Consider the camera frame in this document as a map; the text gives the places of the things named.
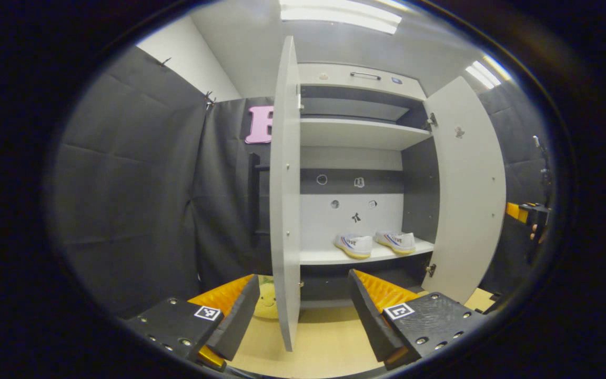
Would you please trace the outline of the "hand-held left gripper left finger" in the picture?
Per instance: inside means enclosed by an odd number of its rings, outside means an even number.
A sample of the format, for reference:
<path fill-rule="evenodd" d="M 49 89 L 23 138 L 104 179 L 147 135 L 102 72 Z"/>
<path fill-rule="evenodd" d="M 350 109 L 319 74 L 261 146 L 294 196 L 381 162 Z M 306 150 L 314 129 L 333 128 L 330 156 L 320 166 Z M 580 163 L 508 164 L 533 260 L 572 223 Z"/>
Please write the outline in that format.
<path fill-rule="evenodd" d="M 124 324 L 159 350 L 223 372 L 234 359 L 260 297 L 248 274 L 189 300 L 163 299 Z"/>

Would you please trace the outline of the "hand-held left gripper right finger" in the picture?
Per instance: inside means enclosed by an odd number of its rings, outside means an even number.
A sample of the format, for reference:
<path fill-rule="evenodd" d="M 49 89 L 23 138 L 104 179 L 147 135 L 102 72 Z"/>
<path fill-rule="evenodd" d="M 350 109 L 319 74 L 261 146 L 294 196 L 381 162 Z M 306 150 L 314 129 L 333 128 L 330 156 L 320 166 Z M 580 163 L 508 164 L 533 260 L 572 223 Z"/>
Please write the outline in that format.
<path fill-rule="evenodd" d="M 485 324 L 484 313 L 442 293 L 418 295 L 356 269 L 347 280 L 373 354 L 387 369 L 452 347 Z"/>

